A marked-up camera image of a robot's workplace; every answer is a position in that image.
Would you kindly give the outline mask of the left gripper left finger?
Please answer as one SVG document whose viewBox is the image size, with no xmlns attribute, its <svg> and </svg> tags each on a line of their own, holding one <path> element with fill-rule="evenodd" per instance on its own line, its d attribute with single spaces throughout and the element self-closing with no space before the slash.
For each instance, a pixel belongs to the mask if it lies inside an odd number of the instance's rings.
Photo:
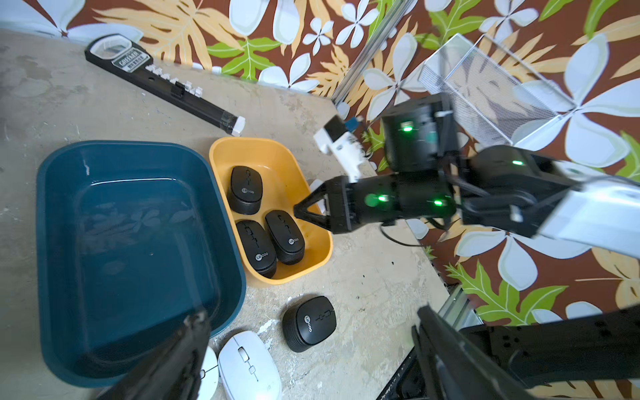
<svg viewBox="0 0 640 400">
<path fill-rule="evenodd" d="M 211 333 L 205 310 L 186 316 L 179 329 L 157 346 L 100 399 L 196 399 Z"/>
</svg>

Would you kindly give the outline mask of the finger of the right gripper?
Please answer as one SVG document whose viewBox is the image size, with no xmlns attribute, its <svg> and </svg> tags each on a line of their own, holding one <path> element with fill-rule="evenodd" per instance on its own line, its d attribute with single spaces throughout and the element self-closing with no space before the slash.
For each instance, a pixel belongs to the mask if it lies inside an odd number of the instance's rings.
<svg viewBox="0 0 640 400">
<path fill-rule="evenodd" d="M 326 231 L 330 230 L 329 218 L 326 215 L 311 213 L 309 209 L 317 202 L 324 200 L 327 194 L 327 189 L 324 181 L 320 181 L 319 185 L 311 191 L 304 200 L 296 204 L 293 207 L 293 213 L 295 218 L 303 220 L 307 223 L 312 223 Z"/>
</svg>

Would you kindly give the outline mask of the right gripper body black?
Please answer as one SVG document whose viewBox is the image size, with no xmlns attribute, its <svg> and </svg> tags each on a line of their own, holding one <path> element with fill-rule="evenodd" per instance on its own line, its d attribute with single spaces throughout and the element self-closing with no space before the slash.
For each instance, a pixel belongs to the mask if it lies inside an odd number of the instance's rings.
<svg viewBox="0 0 640 400">
<path fill-rule="evenodd" d="M 400 219 L 398 174 L 364 178 L 350 183 L 346 176 L 323 186 L 328 214 L 323 228 L 335 234 L 351 233 L 372 223 Z"/>
</svg>

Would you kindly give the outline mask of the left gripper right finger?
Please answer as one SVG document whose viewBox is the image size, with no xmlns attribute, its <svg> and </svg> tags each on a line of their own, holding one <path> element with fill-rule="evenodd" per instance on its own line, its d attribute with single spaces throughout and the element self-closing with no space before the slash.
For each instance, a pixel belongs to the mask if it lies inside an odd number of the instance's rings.
<svg viewBox="0 0 640 400">
<path fill-rule="evenodd" d="M 529 399 L 530 394 L 429 306 L 418 310 L 414 349 L 430 399 Z"/>
</svg>

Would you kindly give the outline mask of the yellow plastic storage box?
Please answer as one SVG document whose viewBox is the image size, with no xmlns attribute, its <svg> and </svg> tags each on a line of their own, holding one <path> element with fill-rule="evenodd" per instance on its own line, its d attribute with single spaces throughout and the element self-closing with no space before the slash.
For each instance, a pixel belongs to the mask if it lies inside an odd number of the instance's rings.
<svg viewBox="0 0 640 400">
<path fill-rule="evenodd" d="M 268 288 L 301 278 L 325 265 L 333 253 L 333 235 L 311 223 L 295 219 L 304 240 L 305 252 L 302 261 L 294 265 L 277 262 L 273 278 L 265 278 L 250 265 L 236 228 L 236 222 L 253 220 L 264 223 L 268 212 L 278 209 L 293 215 L 293 206 L 310 195 L 311 190 L 293 154 L 281 143 L 266 138 L 226 137 L 216 140 L 209 149 L 208 158 L 223 205 L 231 221 L 248 285 Z M 233 211 L 228 202 L 232 171 L 235 167 L 250 167 L 263 180 L 263 200 L 255 215 L 242 215 Z"/>
</svg>

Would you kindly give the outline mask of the black mouse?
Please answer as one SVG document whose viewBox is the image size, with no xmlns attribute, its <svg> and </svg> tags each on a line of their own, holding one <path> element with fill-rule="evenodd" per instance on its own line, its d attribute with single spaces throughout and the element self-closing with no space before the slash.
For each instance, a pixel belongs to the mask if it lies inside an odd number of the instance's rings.
<svg viewBox="0 0 640 400">
<path fill-rule="evenodd" d="M 253 220 L 242 220 L 236 222 L 236 228 L 251 268 L 265 278 L 272 278 L 277 269 L 277 256 L 262 225 Z"/>
<path fill-rule="evenodd" d="M 261 208 L 263 180 L 258 171 L 246 166 L 232 169 L 228 189 L 231 210 L 243 215 L 255 215 Z"/>
<path fill-rule="evenodd" d="M 286 265 L 299 263 L 305 252 L 305 240 L 294 219 L 284 210 L 265 215 L 265 227 L 278 260 Z"/>
<path fill-rule="evenodd" d="M 288 347 L 295 353 L 302 353 L 335 332 L 337 317 L 330 300 L 316 296 L 289 308 L 283 315 L 282 328 Z"/>
</svg>

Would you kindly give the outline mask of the teal plastic storage box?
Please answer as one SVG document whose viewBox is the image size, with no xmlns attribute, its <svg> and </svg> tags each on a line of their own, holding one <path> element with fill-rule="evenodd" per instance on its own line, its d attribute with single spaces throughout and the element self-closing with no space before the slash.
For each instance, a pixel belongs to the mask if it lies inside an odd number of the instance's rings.
<svg viewBox="0 0 640 400">
<path fill-rule="evenodd" d="M 176 143 L 86 141 L 40 165 L 36 190 L 43 360 L 65 383 L 112 386 L 186 316 L 211 335 L 245 299 L 213 170 Z"/>
</svg>

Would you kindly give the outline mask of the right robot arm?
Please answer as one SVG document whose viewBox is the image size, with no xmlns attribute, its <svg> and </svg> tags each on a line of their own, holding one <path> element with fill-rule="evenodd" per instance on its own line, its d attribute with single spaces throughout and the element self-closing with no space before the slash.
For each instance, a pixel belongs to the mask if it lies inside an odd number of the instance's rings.
<svg viewBox="0 0 640 400">
<path fill-rule="evenodd" d="M 443 93 L 393 106 L 381 120 L 390 175 L 364 178 L 360 146 L 346 123 L 332 118 L 316 139 L 345 173 L 296 204 L 296 218 L 342 234 L 410 218 L 446 230 L 459 216 L 467 225 L 638 257 L 637 182 L 583 173 L 571 163 L 507 145 L 465 157 L 453 105 Z"/>
</svg>

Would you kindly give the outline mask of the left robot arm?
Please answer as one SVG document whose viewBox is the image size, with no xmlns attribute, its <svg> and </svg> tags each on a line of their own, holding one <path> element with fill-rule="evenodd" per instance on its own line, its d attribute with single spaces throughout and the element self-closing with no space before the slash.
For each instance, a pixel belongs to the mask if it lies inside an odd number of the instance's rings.
<svg viewBox="0 0 640 400">
<path fill-rule="evenodd" d="M 638 378 L 639 307 L 524 327 L 452 328 L 418 310 L 414 348 L 388 382 L 423 383 L 421 399 L 530 399 L 529 388 L 561 381 Z M 102 399 L 195 399 L 209 339 L 206 313 L 180 328 Z"/>
</svg>

